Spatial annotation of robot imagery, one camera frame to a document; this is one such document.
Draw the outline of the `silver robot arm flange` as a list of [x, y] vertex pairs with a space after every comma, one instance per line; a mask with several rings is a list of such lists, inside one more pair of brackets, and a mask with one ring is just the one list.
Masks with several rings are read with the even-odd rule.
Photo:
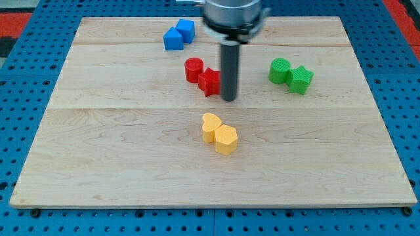
[[261, 0], [185, 0], [176, 1], [201, 9], [207, 32], [225, 45], [247, 44], [272, 14]]

